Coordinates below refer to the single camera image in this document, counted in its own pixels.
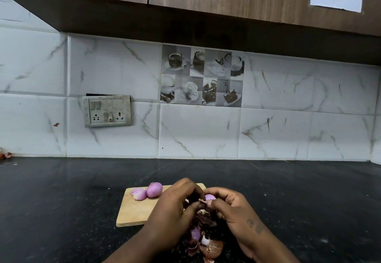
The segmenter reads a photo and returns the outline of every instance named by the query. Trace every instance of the countertop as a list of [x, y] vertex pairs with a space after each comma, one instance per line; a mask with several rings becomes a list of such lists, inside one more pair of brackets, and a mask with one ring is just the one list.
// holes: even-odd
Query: countertop
[[[101, 158], [0, 162], [1, 261], [101, 262], [141, 228], [115, 226], [125, 189], [183, 177], [244, 194], [301, 262], [381, 262], [379, 165]], [[231, 243], [216, 263], [249, 262], [225, 237]]]

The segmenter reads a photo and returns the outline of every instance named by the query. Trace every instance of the brown onion skin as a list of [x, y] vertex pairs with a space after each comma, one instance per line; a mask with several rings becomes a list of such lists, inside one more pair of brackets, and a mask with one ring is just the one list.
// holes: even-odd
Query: brown onion skin
[[224, 243], [222, 241], [210, 240], [208, 246], [200, 246], [201, 252], [210, 259], [215, 259], [221, 255], [222, 249], [224, 248]]

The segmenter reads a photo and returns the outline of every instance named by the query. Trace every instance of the power outlet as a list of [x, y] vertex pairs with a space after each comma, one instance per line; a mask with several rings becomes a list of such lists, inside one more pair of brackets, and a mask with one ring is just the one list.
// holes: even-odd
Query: power outlet
[[132, 125], [130, 96], [86, 96], [82, 100], [86, 127]]

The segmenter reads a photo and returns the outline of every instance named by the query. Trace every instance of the tile backsplash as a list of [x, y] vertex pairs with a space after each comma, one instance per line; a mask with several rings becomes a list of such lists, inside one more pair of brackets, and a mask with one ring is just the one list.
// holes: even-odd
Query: tile backsplash
[[[189, 68], [166, 65], [166, 52], [178, 50], [189, 50]], [[212, 54], [230, 53], [236, 73], [202, 72], [197, 52], [205, 52], [206, 65]], [[19, 156], [381, 163], [380, 70], [63, 34], [0, 0], [0, 147]], [[199, 91], [193, 103], [163, 97], [193, 78]], [[173, 90], [166, 86], [172, 80]], [[212, 81], [215, 96], [224, 98], [219, 80], [239, 94], [234, 104], [205, 100]], [[88, 93], [131, 95], [133, 125], [85, 128], [79, 98]]]

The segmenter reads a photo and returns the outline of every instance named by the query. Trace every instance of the person's right hand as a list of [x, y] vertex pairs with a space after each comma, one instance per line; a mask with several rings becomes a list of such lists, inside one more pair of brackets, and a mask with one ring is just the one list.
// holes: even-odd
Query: person's right hand
[[217, 198], [208, 200], [208, 207], [222, 214], [245, 255], [259, 261], [255, 246], [260, 241], [261, 235], [269, 231], [245, 196], [219, 187], [207, 188], [204, 193], [212, 194]]

